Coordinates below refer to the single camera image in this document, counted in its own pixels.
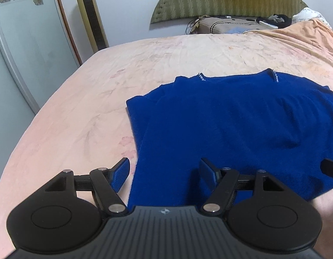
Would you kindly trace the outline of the blue beaded sweater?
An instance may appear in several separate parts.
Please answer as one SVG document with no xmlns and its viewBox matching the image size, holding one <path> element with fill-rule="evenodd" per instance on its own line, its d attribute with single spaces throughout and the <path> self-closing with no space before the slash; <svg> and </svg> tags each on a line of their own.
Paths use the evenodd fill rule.
<svg viewBox="0 0 333 259">
<path fill-rule="evenodd" d="M 333 91 L 266 69 L 243 76 L 177 77 L 127 101 L 137 147 L 133 206 L 200 206 L 211 191 L 202 158 L 252 175 L 265 170 L 305 200 L 333 189 Z"/>
</svg>

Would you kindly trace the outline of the dark clothes pile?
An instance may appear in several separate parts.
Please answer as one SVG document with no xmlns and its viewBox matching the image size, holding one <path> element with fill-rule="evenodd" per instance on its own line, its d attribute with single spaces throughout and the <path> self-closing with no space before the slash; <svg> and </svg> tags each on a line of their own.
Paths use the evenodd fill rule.
<svg viewBox="0 0 333 259">
<path fill-rule="evenodd" d="M 256 21 L 258 23 L 264 22 L 269 26 L 277 27 L 278 29 L 283 29 L 292 24 L 292 19 L 286 15 L 271 15 L 270 17 L 257 17 Z"/>
</svg>

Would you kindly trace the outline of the pink floral bed sheet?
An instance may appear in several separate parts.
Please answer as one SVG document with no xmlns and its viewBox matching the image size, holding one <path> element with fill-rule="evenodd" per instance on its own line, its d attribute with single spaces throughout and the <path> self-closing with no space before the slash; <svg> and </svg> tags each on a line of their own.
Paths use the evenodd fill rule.
<svg viewBox="0 0 333 259">
<path fill-rule="evenodd" d="M 126 101 L 177 76 L 252 74 L 266 68 L 333 91 L 333 67 L 259 34 L 140 40 L 94 54 L 48 100 L 13 150 L 0 179 L 0 258 L 14 251 L 10 211 L 64 169 L 86 174 L 122 157 L 136 162 Z"/>
</svg>

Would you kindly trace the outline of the peach blanket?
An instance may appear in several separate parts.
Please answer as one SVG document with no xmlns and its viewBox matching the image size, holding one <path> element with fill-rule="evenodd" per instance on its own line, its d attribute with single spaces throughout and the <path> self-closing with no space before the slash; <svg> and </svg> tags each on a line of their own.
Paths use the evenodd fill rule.
<svg viewBox="0 0 333 259">
<path fill-rule="evenodd" d="M 298 22 L 284 29 L 252 30 L 317 57 L 333 67 L 333 30 L 318 18 Z"/>
</svg>

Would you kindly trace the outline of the gold tower fan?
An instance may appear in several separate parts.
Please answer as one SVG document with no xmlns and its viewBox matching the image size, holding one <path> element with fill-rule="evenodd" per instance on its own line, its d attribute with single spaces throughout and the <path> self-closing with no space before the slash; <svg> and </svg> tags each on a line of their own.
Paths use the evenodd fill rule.
<svg viewBox="0 0 333 259">
<path fill-rule="evenodd" d="M 108 48 L 96 0 L 77 0 L 77 3 L 93 52 Z"/>
</svg>

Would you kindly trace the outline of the beige embroidered pillow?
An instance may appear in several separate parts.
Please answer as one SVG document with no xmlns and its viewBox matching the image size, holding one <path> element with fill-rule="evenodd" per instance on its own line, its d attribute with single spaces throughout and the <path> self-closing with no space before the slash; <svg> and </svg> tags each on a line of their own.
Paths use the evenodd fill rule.
<svg viewBox="0 0 333 259">
<path fill-rule="evenodd" d="M 256 17 L 201 16 L 188 27 L 188 34 L 241 34 L 252 30 L 273 30 L 277 26 Z"/>
</svg>

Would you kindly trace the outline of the white patterned pillow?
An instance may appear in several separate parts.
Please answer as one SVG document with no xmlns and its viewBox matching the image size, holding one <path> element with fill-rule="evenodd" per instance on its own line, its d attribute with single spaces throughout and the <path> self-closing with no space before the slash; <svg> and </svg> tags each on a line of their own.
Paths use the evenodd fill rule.
<svg viewBox="0 0 333 259">
<path fill-rule="evenodd" d="M 320 12 L 314 11 L 308 7 L 303 8 L 299 13 L 292 16 L 292 24 L 309 21 L 314 18 L 321 20 L 327 27 L 332 29 L 328 21 L 326 21 L 325 17 Z"/>
</svg>

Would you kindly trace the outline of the white glass wardrobe door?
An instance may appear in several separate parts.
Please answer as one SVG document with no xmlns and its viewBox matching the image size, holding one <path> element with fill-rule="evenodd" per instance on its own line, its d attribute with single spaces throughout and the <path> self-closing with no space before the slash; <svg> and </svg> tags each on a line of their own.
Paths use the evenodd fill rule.
<svg viewBox="0 0 333 259">
<path fill-rule="evenodd" d="M 81 65 L 60 0 L 0 0 L 0 49 L 35 114 Z"/>
</svg>

